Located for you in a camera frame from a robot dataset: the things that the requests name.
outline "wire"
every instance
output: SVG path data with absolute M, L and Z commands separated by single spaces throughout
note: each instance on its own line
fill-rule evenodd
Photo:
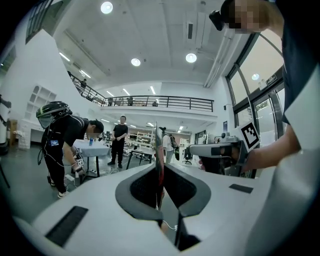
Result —
M 167 226 L 169 227 L 169 229 L 172 229 L 172 230 L 174 230 L 174 231 L 177 231 L 175 228 L 170 227 L 169 224 L 168 224 L 165 220 L 163 220 L 163 222 L 164 222 L 165 224 L 167 224 Z

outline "ceiling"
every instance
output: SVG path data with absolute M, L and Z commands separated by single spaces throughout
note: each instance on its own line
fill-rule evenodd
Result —
M 176 118 L 169 116 L 154 116 L 154 115 L 141 115 L 141 114 L 107 114 L 107 117 L 104 117 L 111 124 L 118 123 L 120 116 L 126 116 L 126 123 L 128 127 L 130 125 L 136 126 L 137 128 L 149 128 L 151 127 L 147 123 L 150 122 L 154 126 L 156 122 L 158 126 L 165 126 L 170 131 L 178 131 L 180 126 L 183 126 L 183 132 L 196 132 L 202 127 L 211 125 L 212 121 L 190 119 L 190 118 Z
M 101 12 L 103 2 L 74 1 L 61 20 L 66 30 L 54 37 L 70 59 L 63 59 L 69 71 L 81 78 L 80 67 L 97 90 L 146 81 L 206 81 L 223 37 L 208 14 L 223 0 L 110 0 L 110 14 Z M 195 63 L 186 61 L 188 53 L 197 55 Z M 131 64 L 133 58 L 141 61 L 139 67 Z

